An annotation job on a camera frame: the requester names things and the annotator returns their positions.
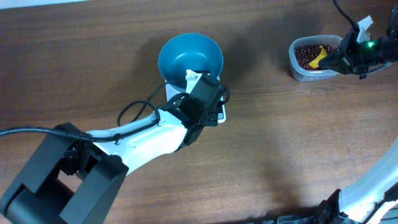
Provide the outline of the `yellow measuring scoop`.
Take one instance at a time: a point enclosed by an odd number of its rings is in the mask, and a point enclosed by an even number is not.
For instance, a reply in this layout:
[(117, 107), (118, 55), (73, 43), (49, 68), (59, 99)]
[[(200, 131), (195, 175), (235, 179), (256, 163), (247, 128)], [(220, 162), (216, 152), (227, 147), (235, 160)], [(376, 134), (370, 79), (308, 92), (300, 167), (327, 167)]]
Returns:
[(320, 54), (308, 64), (312, 68), (318, 68), (320, 60), (328, 55), (327, 51), (323, 48), (322, 45), (319, 46), (319, 48), (321, 49)]

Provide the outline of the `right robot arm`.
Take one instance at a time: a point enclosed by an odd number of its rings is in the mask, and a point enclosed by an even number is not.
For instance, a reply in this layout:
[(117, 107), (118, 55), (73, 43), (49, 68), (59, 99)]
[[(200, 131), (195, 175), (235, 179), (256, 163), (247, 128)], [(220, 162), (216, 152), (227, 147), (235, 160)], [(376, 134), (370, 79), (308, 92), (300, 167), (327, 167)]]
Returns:
[[(391, 9), (386, 36), (376, 40), (362, 38), (365, 31), (350, 16), (352, 28), (331, 54), (319, 61), (319, 66), (344, 75), (368, 74), (397, 62), (397, 6)], [(337, 190), (324, 211), (328, 223), (379, 223), (397, 205), (397, 143), (351, 185)]]

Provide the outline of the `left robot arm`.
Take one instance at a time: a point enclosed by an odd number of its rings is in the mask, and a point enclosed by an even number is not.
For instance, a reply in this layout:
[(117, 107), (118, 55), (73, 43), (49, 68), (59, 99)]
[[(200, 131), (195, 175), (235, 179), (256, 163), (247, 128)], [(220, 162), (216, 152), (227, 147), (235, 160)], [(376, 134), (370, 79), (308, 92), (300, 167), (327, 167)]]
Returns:
[(1, 213), (12, 223), (103, 223), (128, 174), (218, 124), (229, 89), (201, 72), (185, 79), (186, 90), (151, 115), (112, 129), (82, 132), (71, 123), (3, 129), (2, 136), (45, 139), (2, 196)]

